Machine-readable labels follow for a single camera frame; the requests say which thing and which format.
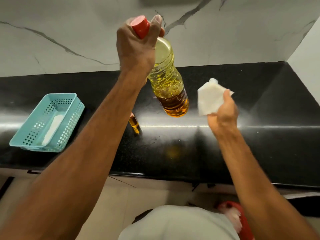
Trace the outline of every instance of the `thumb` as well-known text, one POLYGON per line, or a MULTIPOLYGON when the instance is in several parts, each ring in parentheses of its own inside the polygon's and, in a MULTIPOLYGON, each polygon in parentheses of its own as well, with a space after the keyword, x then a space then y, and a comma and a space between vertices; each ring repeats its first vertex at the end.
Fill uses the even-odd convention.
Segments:
POLYGON ((224 93, 223 93, 223 101, 224 101, 224 102, 227 102, 227 101, 230 101, 230 100, 232 100, 232 98, 231 98, 231 96, 230 96, 230 90, 227 89, 227 90, 225 90, 224 93))
POLYGON ((146 36, 147 42, 152 46, 156 45, 158 36, 161 31, 162 17, 160 15, 155 15, 150 22, 149 33, 146 36))

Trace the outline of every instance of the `red bottle cap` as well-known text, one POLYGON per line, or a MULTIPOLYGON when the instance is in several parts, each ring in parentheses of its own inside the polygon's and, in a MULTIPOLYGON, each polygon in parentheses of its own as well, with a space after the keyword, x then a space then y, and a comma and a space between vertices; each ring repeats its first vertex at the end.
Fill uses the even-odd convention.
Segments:
POLYGON ((150 23, 144 15, 136 17, 131 23, 131 27, 140 39, 146 37, 149 32, 150 23))

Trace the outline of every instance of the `white marble backsplash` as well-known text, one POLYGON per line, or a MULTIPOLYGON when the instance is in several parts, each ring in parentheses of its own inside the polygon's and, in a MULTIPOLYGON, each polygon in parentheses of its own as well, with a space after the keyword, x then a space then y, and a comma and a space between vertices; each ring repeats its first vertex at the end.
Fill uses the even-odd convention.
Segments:
POLYGON ((175 65, 287 60, 320 0, 0 0, 0 76, 118 70, 116 30, 163 17, 175 65))

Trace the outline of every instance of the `white paper napkin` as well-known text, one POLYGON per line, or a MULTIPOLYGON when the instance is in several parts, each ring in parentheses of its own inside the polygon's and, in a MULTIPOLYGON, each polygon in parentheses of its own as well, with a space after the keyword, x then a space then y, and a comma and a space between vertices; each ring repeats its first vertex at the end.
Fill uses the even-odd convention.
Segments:
POLYGON ((216 113, 223 104, 223 93, 226 88, 218 84, 218 81, 211 78, 198 89, 198 112, 199 116, 216 113))

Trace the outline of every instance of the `perforated basket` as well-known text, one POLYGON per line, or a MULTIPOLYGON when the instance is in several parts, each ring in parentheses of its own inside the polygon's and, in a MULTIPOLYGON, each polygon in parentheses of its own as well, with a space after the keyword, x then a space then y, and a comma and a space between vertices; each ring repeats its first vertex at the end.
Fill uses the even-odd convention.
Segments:
POLYGON ((61 152, 84 108, 75 93, 49 93, 42 98, 9 144, 30 151, 61 152))

